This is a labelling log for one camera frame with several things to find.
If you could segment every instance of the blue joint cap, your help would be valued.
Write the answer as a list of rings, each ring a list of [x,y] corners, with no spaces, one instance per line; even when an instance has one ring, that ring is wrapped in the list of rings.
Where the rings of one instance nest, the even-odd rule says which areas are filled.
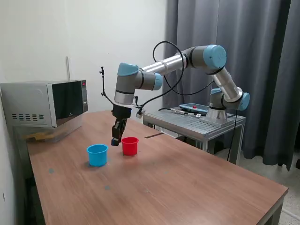
[[[220,45],[209,45],[203,51],[203,59],[209,68],[220,69],[227,61],[226,51]]]
[[[247,92],[244,92],[243,97],[240,101],[240,105],[238,107],[238,110],[243,111],[243,110],[247,109],[247,107],[249,105],[249,102],[250,102],[250,94],[247,93]]]
[[[159,90],[163,86],[163,76],[158,73],[155,74],[155,82],[152,90]]]
[[[136,74],[139,71],[139,67],[137,65],[129,64],[122,62],[119,65],[118,76],[130,76]]]
[[[215,94],[215,93],[219,93],[219,92],[221,92],[221,89],[220,89],[220,88],[213,88],[213,89],[210,90],[210,94],[211,94],[211,95],[212,95],[212,94]]]

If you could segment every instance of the microwave oven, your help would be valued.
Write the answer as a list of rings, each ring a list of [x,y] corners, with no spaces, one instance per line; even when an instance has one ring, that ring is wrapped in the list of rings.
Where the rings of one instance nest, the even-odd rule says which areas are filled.
[[[86,81],[1,83],[6,122],[56,128],[88,110]]]

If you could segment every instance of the black cable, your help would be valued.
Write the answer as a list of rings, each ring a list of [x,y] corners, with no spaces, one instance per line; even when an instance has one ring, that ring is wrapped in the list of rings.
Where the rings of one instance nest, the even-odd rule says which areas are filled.
[[[235,110],[234,128],[233,128],[233,134],[232,134],[231,143],[230,143],[230,147],[229,147],[229,151],[228,151],[228,155],[227,155],[227,161],[229,160],[229,155],[230,155],[231,147],[233,145],[233,137],[234,137],[235,127],[236,127],[236,118],[237,118],[237,115],[238,115],[238,111]]]
[[[170,91],[172,91],[172,90],[176,87],[176,85],[177,85],[177,84],[181,81],[181,79],[182,79],[183,71],[184,71],[184,58],[183,58],[183,54],[182,54],[181,50],[180,50],[175,44],[173,44],[173,43],[170,42],[170,41],[161,41],[161,42],[159,42],[159,43],[154,47],[153,51],[155,51],[155,49],[156,49],[159,45],[161,45],[162,43],[168,43],[168,44],[170,44],[170,45],[173,45],[173,46],[177,49],[177,51],[179,51],[179,54],[180,54],[181,59],[182,59],[182,70],[181,70],[180,78],[179,78],[179,80],[176,82],[176,84],[174,84],[174,86],[173,86],[172,88],[170,88],[170,89],[167,90],[166,92],[162,93],[161,95],[158,95],[158,96],[156,96],[156,97],[153,97],[153,98],[149,99],[149,100],[146,101],[144,104],[142,104],[142,105],[139,107],[140,110],[138,111],[138,114],[142,114],[142,109],[145,107],[145,105],[146,105],[147,103],[149,103],[150,101],[153,101],[153,100],[155,100],[155,99],[157,99],[157,98],[160,98],[160,97],[166,95],[167,93],[169,93]]]
[[[167,78],[166,78],[165,76],[164,76],[164,78],[165,78],[165,81],[166,81],[166,83],[168,84],[168,86],[171,87],[170,84],[169,84],[169,82],[167,81]],[[209,87],[209,86],[210,86],[212,83],[214,83],[214,82],[215,82],[215,81],[210,82],[210,83],[209,83],[208,85],[206,85],[204,88],[202,88],[202,89],[200,89],[200,90],[198,90],[198,91],[196,91],[196,92],[194,92],[194,93],[181,94],[181,93],[178,93],[178,92],[175,91],[175,90],[172,90],[172,91],[174,91],[175,93],[177,93],[177,94],[179,94],[179,95],[184,95],[184,96],[194,95],[194,94],[197,94],[197,93],[203,91],[204,89],[206,89],[207,87]]]
[[[138,98],[139,98],[138,96],[135,96],[135,105],[140,107],[140,105],[138,105],[138,103],[137,103]]]
[[[155,59],[155,56],[154,56],[154,52],[155,52],[155,48],[154,48],[153,51],[152,51],[152,57],[153,57],[154,61],[157,62],[156,59]],[[167,83],[167,85],[169,86],[169,88],[172,88],[172,87],[170,86],[170,84],[169,84],[169,82],[168,82],[166,76],[164,76],[164,79],[165,79],[165,82]],[[194,93],[190,93],[190,94],[179,93],[179,92],[175,91],[174,89],[172,89],[172,91],[174,91],[176,94],[184,95],[184,96],[194,95],[194,94],[197,94],[197,93],[203,91],[204,89],[206,89],[206,88],[207,88],[209,85],[211,85],[212,83],[214,83],[214,81],[210,82],[207,86],[205,86],[205,88],[202,88],[201,90],[198,90],[198,91],[196,91],[196,92],[194,92]]]
[[[103,67],[101,67],[101,71],[99,71],[100,74],[102,74],[102,92],[101,95],[104,96],[108,101],[110,101],[110,103],[112,105],[114,105],[114,103],[109,99],[109,97],[106,95],[105,90],[104,90],[104,69]]]
[[[171,110],[170,108],[161,108],[161,109],[159,109],[159,111],[160,111],[160,110],[163,110],[163,109],[166,109],[166,110]]]

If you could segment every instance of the gray curtain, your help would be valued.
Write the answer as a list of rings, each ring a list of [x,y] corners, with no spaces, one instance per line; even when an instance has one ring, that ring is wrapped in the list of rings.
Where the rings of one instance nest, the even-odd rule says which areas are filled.
[[[247,117],[244,157],[262,156],[267,165],[290,169],[300,121],[299,0],[170,0],[166,38],[184,50],[219,44],[227,51],[226,69],[251,95],[239,115]],[[165,47],[166,57],[176,51]],[[168,75],[175,84],[179,72]],[[177,86],[191,93],[212,79],[201,69],[187,69]],[[164,83],[164,90],[169,89]],[[164,107],[207,105],[210,88],[192,96],[170,92]]]

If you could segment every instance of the tiled floor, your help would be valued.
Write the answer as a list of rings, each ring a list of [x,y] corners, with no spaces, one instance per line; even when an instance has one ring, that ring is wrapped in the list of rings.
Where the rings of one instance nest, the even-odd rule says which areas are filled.
[[[223,150],[216,155],[221,158],[227,158],[227,153],[228,150]],[[293,165],[290,171],[286,169],[285,165],[282,167],[277,165],[265,165],[263,164],[263,158],[261,157],[245,159],[243,155],[240,157],[239,166],[288,187],[289,191],[285,196],[283,208],[300,216],[300,170],[295,168],[298,158],[300,158],[299,153],[294,155]],[[279,224],[300,225],[300,221],[282,212]]]

